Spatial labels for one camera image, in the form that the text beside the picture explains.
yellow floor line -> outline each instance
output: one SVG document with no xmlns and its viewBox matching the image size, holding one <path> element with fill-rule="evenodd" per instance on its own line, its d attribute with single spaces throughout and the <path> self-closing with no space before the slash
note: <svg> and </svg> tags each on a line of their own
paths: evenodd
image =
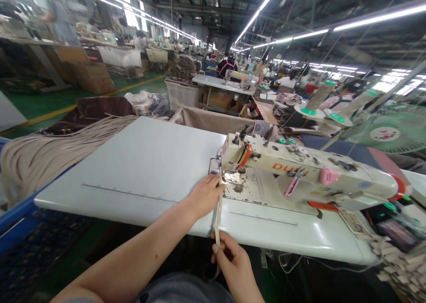
<svg viewBox="0 0 426 303">
<path fill-rule="evenodd" d="M 107 94 L 104 94 L 103 96 L 110 97 L 110 96 L 113 96 L 113 95 L 115 95 L 117 93 L 124 92 L 124 91 L 127 91 L 129 89 L 136 88 L 138 86 L 142 86 L 144 84 L 150 83 L 150 82 L 155 81 L 155 80 L 159 80 L 161 78 L 164 78 L 165 76 L 166 75 L 161 75 L 161 76 L 158 76 L 158 77 L 146 80 L 146 81 L 142 81 L 140 83 L 136 83 L 134 85 L 118 89 L 117 91 L 109 92 Z M 9 131 L 11 131 L 14 128 L 17 128 L 17 127 L 21 128 L 21 127 L 25 127 L 25 126 L 30 126 L 30 125 L 33 125 L 33 124 L 36 124 L 36 123 L 48 120 L 50 118 L 56 117 L 57 115 L 69 112 L 69 111 L 73 110 L 74 108 L 75 108 L 75 105 L 72 105 L 72 106 L 69 106 L 69 107 L 66 107 L 66 108 L 62 108 L 62 109 L 50 112 L 48 114 L 44 114 L 44 115 L 36 117 L 36 118 L 30 119 L 27 122 L 21 123 L 20 125 L 17 125 L 17 126 L 15 126 L 13 128 L 10 128 L 10 129 L 8 129 L 8 130 L 6 130 L 4 132 L 0 132 L 0 136 L 7 134 Z"/>
</svg>

thread spool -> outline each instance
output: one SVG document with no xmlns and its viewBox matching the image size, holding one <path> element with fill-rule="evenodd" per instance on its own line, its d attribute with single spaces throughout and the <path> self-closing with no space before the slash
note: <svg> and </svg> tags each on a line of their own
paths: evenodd
<svg viewBox="0 0 426 303">
<path fill-rule="evenodd" d="M 326 81 L 322 84 L 318 91 L 313 95 L 311 100 L 305 104 L 299 104 L 295 106 L 295 110 L 303 115 L 309 116 L 311 119 L 322 119 L 325 117 L 325 113 L 318 109 L 321 103 L 324 102 L 325 98 L 333 91 L 335 86 L 334 81 Z"/>
<path fill-rule="evenodd" d="M 337 121 L 338 123 L 341 123 L 345 126 L 352 126 L 353 123 L 350 118 L 354 114 L 354 112 L 358 111 L 361 107 L 369 103 L 378 95 L 379 94 L 377 92 L 369 89 L 363 92 L 360 96 L 356 97 L 354 100 L 352 100 L 348 104 L 348 106 L 342 109 L 341 111 L 334 113 L 330 109 L 324 109 L 324 112 L 329 118 L 333 119 L 334 121 Z"/>
</svg>

green electric fan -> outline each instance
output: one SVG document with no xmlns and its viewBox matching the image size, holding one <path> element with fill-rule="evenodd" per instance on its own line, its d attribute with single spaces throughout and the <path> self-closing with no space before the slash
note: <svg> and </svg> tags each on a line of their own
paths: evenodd
<svg viewBox="0 0 426 303">
<path fill-rule="evenodd" d="M 384 106 L 367 120 L 355 121 L 342 139 L 390 154 L 426 148 L 426 108 L 406 104 Z"/>
</svg>

hand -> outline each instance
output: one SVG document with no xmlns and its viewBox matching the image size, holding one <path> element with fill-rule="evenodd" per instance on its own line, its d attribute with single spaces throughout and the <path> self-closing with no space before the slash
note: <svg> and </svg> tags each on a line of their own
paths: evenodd
<svg viewBox="0 0 426 303">
<path fill-rule="evenodd" d="M 219 236 L 221 246 L 213 244 L 212 263 L 217 262 L 221 267 L 235 302 L 264 302 L 247 252 L 229 234 L 219 231 Z"/>
<path fill-rule="evenodd" d="M 219 201 L 219 196 L 223 195 L 226 186 L 217 186 L 220 181 L 221 177 L 218 175 L 210 174 L 206 176 L 197 183 L 184 200 L 189 207 L 194 209 L 198 219 L 209 214 Z"/>
</svg>

white bin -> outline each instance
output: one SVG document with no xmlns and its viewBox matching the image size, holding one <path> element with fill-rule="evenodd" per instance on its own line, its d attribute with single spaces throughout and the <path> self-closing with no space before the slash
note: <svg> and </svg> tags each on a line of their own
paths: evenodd
<svg viewBox="0 0 426 303">
<path fill-rule="evenodd" d="M 170 109 L 177 110 L 179 105 L 195 107 L 199 98 L 199 87 L 183 86 L 179 83 L 164 81 L 169 92 Z"/>
<path fill-rule="evenodd" d="M 139 50 L 122 50 L 111 47 L 98 47 L 105 64 L 123 68 L 142 67 Z"/>
</svg>

